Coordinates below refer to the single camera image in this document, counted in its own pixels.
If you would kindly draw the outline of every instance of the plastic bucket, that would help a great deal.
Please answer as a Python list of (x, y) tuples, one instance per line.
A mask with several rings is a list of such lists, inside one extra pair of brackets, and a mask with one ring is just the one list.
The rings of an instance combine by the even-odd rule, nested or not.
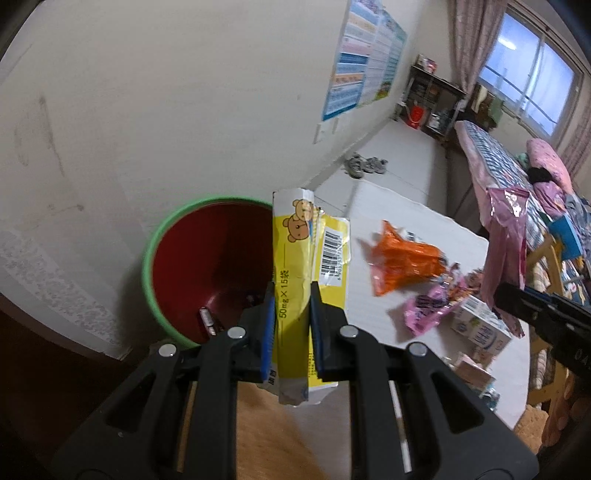
[(225, 327), (238, 322), (249, 295), (264, 295), (273, 270), (272, 207), (242, 197), (185, 205), (156, 230), (142, 283), (166, 333), (190, 347), (207, 341), (199, 309)]

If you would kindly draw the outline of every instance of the pink snack wrapper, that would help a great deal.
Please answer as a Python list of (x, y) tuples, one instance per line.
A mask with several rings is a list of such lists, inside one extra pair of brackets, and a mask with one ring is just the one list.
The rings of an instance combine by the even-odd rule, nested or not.
[(452, 266), (447, 279), (434, 286), (427, 295), (418, 295), (406, 302), (404, 324), (414, 336), (423, 335), (439, 325), (446, 315), (462, 306), (472, 293), (458, 264)]

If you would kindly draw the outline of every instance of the cartoon bear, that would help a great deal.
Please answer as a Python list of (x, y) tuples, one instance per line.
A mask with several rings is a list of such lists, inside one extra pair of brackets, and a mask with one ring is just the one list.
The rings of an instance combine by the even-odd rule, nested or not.
[(294, 200), (295, 216), (300, 220), (309, 222), (314, 216), (314, 204), (308, 200)]
[(310, 236), (308, 222), (314, 215), (314, 204), (308, 200), (294, 200), (295, 213), (283, 220), (283, 226), (287, 228), (288, 241), (294, 243), (297, 240), (305, 240)]
[(310, 228), (308, 222), (300, 220), (295, 215), (283, 220), (283, 226), (287, 227), (289, 236), (287, 239), (294, 243), (296, 240), (305, 240), (310, 236)]

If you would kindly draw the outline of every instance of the shoe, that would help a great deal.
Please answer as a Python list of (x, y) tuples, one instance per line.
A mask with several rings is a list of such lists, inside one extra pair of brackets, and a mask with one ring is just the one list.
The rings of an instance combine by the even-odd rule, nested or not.
[(362, 159), (359, 154), (354, 154), (353, 157), (345, 161), (345, 170), (354, 179), (362, 179), (365, 175), (361, 167)]
[(361, 161), (361, 168), (363, 169), (364, 172), (375, 173), (374, 159), (377, 160), (376, 157), (371, 157), (371, 158), (365, 158)]
[(384, 175), (386, 173), (386, 165), (388, 164), (388, 160), (384, 160), (383, 158), (377, 159), (373, 157), (371, 159), (372, 167), (374, 168), (374, 172), (379, 173), (380, 175)]

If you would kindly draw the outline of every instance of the barcode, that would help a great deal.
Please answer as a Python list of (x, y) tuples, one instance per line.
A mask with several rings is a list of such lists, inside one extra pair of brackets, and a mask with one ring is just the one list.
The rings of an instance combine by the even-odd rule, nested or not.
[(318, 283), (340, 287), (343, 275), (343, 234), (332, 228), (324, 229), (322, 259)]
[(466, 303), (464, 303), (464, 308), (466, 310), (470, 310), (472, 313), (477, 314), (480, 311), (480, 301), (476, 298), (474, 298), (472, 295), (470, 295), (467, 299), (466, 299)]

